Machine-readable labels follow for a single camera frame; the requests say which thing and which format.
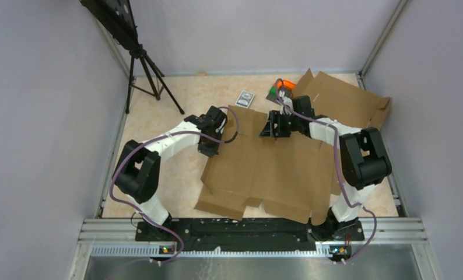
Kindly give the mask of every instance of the gray wall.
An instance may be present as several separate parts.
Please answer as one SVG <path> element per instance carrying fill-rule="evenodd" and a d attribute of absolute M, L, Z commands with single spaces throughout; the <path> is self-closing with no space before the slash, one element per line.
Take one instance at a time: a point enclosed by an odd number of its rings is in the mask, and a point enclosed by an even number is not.
<path fill-rule="evenodd" d="M 78 1 L 0 1 L 0 279 L 66 277 L 126 82 Z"/>
<path fill-rule="evenodd" d="M 463 1 L 412 1 L 367 77 L 409 212 L 445 279 L 463 279 Z"/>
<path fill-rule="evenodd" d="M 132 1 L 167 75 L 358 71 L 398 0 Z M 128 60 L 128 52 L 123 50 Z M 143 75 L 139 62 L 136 74 Z"/>

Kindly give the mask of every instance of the small box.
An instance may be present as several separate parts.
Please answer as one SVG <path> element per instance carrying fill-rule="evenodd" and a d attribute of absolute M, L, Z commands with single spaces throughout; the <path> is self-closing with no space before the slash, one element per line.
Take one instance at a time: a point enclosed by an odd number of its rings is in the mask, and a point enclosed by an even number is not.
<path fill-rule="evenodd" d="M 252 100 L 254 99 L 254 96 L 255 94 L 242 90 L 242 92 L 238 96 L 237 101 L 235 101 L 235 105 L 244 108 L 249 108 L 250 104 L 252 103 Z"/>

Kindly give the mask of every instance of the cable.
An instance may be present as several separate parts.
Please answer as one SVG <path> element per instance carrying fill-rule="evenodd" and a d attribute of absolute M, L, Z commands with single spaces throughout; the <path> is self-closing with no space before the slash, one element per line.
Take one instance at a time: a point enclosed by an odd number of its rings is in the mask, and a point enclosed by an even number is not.
<path fill-rule="evenodd" d="M 132 224 L 132 226 L 134 226 L 135 228 L 137 228 L 137 226 L 134 225 L 134 222 L 132 221 L 132 220 L 134 219 L 135 214 L 137 214 L 137 212 L 134 212 L 134 213 L 132 214 L 132 216 L 130 216 L 130 223 Z"/>
<path fill-rule="evenodd" d="M 237 114 L 230 108 L 228 107 L 225 107 L 225 106 L 222 106 L 222 107 L 218 107 L 219 109 L 226 109 L 226 110 L 229 110 L 232 114 L 233 114 L 233 117 L 235 118 L 235 121 L 237 122 L 237 131 L 234 135 L 234 137 L 232 137 L 231 140 L 229 141 L 232 141 L 236 135 L 238 134 L 238 129 L 240 128 L 240 122 L 238 120 L 238 116 Z M 151 220 L 150 217 L 148 217 L 144 212 L 142 212 L 142 210 L 135 204 L 129 202 L 129 201 L 126 201 L 126 200 L 123 200 L 123 199 L 119 199 L 119 198 L 116 198 L 115 195 L 113 194 L 113 188 L 115 186 L 115 181 L 117 180 L 118 176 L 120 175 L 120 172 L 122 170 L 122 168 L 127 164 L 127 162 L 130 160 L 131 157 L 133 157 L 133 155 L 135 153 L 137 153 L 139 150 L 141 150 L 143 147 L 149 145 L 149 144 L 152 144 L 154 142 L 157 142 L 157 141 L 160 141 L 162 139 L 165 139 L 169 136 L 177 136 L 177 135 L 184 135 L 184 134 L 195 134 L 195 135 L 199 135 L 201 137 L 204 137 L 204 138 L 207 138 L 211 141 L 214 141 L 214 142 L 217 142 L 217 143 L 220 143 L 220 144 L 225 144 L 226 141 L 223 141 L 223 140 L 218 140 L 216 138 L 212 138 L 211 136 L 209 135 L 206 135 L 204 133 L 201 133 L 201 132 L 196 132 L 196 131 L 177 131 L 177 132 L 174 132 L 174 133 L 170 133 L 170 134 L 164 134 L 164 135 L 161 135 L 161 136 L 158 136 L 156 138 L 153 138 L 151 140 L 148 140 L 142 144 L 140 144 L 139 146 L 137 146 L 137 148 L 135 148 L 132 152 L 130 152 L 126 157 L 125 159 L 122 160 L 122 162 L 120 163 L 119 167 L 116 169 L 115 173 L 113 174 L 113 177 L 111 179 L 111 183 L 110 183 L 110 191 L 109 191 L 109 195 L 111 197 L 111 199 L 115 202 L 119 202 L 119 203 L 122 203 L 122 204 L 126 204 L 132 208 L 134 208 L 136 210 L 136 212 L 139 212 L 141 215 L 142 215 L 142 218 L 147 222 L 149 223 L 150 225 L 156 227 L 156 228 L 159 228 L 159 229 L 162 229 L 164 230 L 165 232 L 173 235 L 181 244 L 180 246 L 180 249 L 177 251 L 177 253 L 173 256 L 171 256 L 170 258 L 168 258 L 167 260 L 164 260 L 164 261 L 158 261 L 157 263 L 159 265 L 162 265 L 162 264 L 166 264 L 166 263 L 169 263 L 170 261 L 173 261 L 180 253 L 182 253 L 183 249 L 184 249 L 184 242 L 182 240 L 182 238 L 175 232 L 173 232 L 171 229 L 168 229 L 167 227 L 164 227 L 164 226 L 161 226 L 161 225 L 158 225 L 156 222 L 154 222 L 153 220 Z M 149 261 L 150 263 L 153 262 L 153 260 L 151 258 L 141 258 L 141 259 L 137 259 L 137 260 L 133 260 L 133 261 L 130 261 L 124 265 L 122 265 L 121 267 L 117 268 L 110 276 L 108 276 L 108 278 L 106 278 L 107 280 L 116 276 L 118 273 L 120 273 L 121 270 L 123 270 L 125 267 L 129 266 L 129 265 L 132 265 L 134 263 L 137 263 L 137 262 L 140 262 L 140 261 Z"/>
<path fill-rule="evenodd" d="M 290 106 L 286 105 L 284 102 L 283 102 L 283 99 L 279 96 L 279 93 L 278 93 L 278 82 L 281 82 L 283 84 L 283 80 L 282 79 L 277 79 L 276 82 L 275 82 L 275 90 L 276 90 L 276 99 L 277 101 L 283 105 L 283 109 L 287 109 L 290 113 L 296 115 L 297 117 L 299 118 L 302 118 L 304 120 L 307 120 L 307 121 L 310 121 L 312 123 L 317 123 L 317 124 L 321 124 L 321 125 L 326 125 L 327 127 L 330 127 L 331 129 L 333 129 L 335 131 L 335 138 L 334 138 L 334 142 L 333 142 L 333 150 L 334 150 L 334 158 L 335 158 L 335 170 L 336 170 L 336 176 L 338 178 L 338 183 L 339 183 L 339 186 L 340 186 L 340 189 L 342 191 L 342 194 L 343 194 L 343 198 L 345 199 L 346 201 L 346 204 L 348 205 L 348 207 L 350 208 L 355 208 L 355 207 L 358 207 L 358 206 L 362 206 L 362 210 L 364 210 L 365 212 L 369 213 L 372 215 L 373 219 L 374 219 L 374 229 L 372 231 L 372 234 L 370 235 L 370 237 L 367 239 L 367 241 L 364 243 L 364 245 L 362 245 L 362 247 L 356 252 L 354 253 L 351 258 L 353 259 L 355 256 L 357 256 L 363 249 L 365 249 L 367 247 L 367 245 L 369 245 L 369 243 L 372 241 L 372 239 L 374 238 L 374 235 L 376 235 L 376 227 L 377 227 L 377 218 L 376 218 L 376 215 L 374 214 L 374 212 L 372 212 L 371 210 L 368 210 L 367 208 L 365 208 L 365 206 L 362 204 L 362 203 L 354 203 L 352 204 L 350 202 L 350 199 L 348 198 L 348 195 L 346 193 L 346 190 L 345 190 L 345 186 L 343 185 L 343 175 L 342 175 L 342 172 L 341 172 L 341 164 L 339 162 L 339 159 L 338 159 L 338 135 L 339 135 L 339 132 L 338 132 L 338 129 L 336 126 L 332 125 L 332 124 L 329 124 L 327 122 L 323 122 L 323 121 L 319 121 L 319 120 L 315 120 L 313 118 L 309 118 L 309 117 L 306 117 L 302 114 L 299 114 L 297 112 L 295 112 L 292 108 L 290 108 Z"/>

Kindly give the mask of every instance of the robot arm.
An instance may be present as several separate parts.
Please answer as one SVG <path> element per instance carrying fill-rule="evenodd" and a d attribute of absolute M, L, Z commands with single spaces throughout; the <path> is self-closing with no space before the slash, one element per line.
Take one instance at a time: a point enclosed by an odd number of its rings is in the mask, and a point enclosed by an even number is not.
<path fill-rule="evenodd" d="M 155 195 L 159 183 L 159 169 L 161 162 L 169 159 L 188 146 L 198 145 L 198 151 L 206 156 L 218 153 L 219 143 L 212 142 L 198 134 L 178 134 L 183 131 L 193 131 L 221 140 L 223 128 L 226 124 L 226 114 L 211 106 L 207 114 L 199 117 L 191 115 L 170 131 L 161 134 L 166 138 L 148 144 L 139 150 L 122 168 L 115 184 L 158 225 L 168 220 L 170 214 Z M 127 155 L 137 148 L 140 143 L 134 140 L 127 142 L 122 150 L 117 168 Z"/>
<path fill-rule="evenodd" d="M 323 115 L 315 115 L 308 96 L 292 99 L 279 92 L 283 104 L 280 111 L 270 111 L 261 137 L 290 137 L 298 131 L 312 139 L 336 145 L 341 154 L 344 193 L 330 209 L 328 219 L 323 224 L 330 235 L 356 222 L 360 209 L 370 192 L 391 174 L 391 163 L 386 154 L 383 139 L 376 128 L 354 128 L 340 124 Z M 292 114 L 290 110 L 314 121 L 305 120 Z"/>

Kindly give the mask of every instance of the brown cardboard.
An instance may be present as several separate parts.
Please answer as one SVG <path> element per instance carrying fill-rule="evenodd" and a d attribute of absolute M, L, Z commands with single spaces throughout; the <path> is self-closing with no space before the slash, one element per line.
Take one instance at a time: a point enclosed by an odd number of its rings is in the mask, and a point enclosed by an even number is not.
<path fill-rule="evenodd" d="M 381 128 L 391 99 L 382 98 L 310 69 L 293 89 L 309 95 L 316 114 L 324 114 L 354 127 Z M 231 106 L 238 115 L 237 138 L 220 145 L 210 158 L 201 180 L 204 186 L 196 209 L 241 219 L 246 206 L 264 203 L 266 213 L 313 225 L 325 221 L 329 194 L 340 189 L 334 169 L 333 147 L 297 132 L 290 138 L 259 138 L 267 113 Z M 223 139 L 236 130 L 233 115 Z"/>

